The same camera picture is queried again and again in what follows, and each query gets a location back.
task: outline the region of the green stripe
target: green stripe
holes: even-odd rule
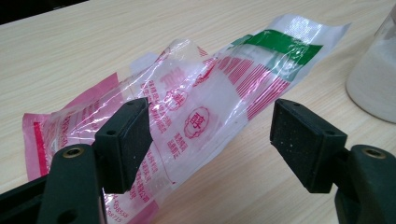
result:
[[[243,44],[261,46],[288,55],[297,64],[306,65],[323,47],[305,44],[302,40],[275,30],[264,30],[244,41]]]

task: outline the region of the wooden table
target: wooden table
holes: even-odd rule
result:
[[[394,1],[104,1],[0,26],[0,192],[27,181],[23,113],[49,113],[146,52],[187,37],[215,52],[237,37],[295,13],[329,25],[352,22],[333,53],[283,98],[349,135],[396,154],[396,125],[348,98],[348,74]],[[273,105],[174,191],[153,223],[337,223],[334,193],[309,194],[270,145]]]

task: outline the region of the plastic container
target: plastic container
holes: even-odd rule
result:
[[[349,75],[346,90],[368,113],[396,123],[396,6]]]

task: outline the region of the red printed plastic bag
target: red printed plastic bag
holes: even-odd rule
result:
[[[105,197],[110,223],[148,223],[167,195],[306,76],[347,27],[285,15],[214,55],[190,40],[177,40],[155,61],[146,56],[131,64],[132,71],[140,72],[107,92],[50,115],[26,115],[28,174],[31,178],[38,176],[37,171],[43,175],[56,151],[91,144],[94,134],[123,103],[148,97],[153,143],[131,191]],[[135,68],[141,62],[148,64]]]

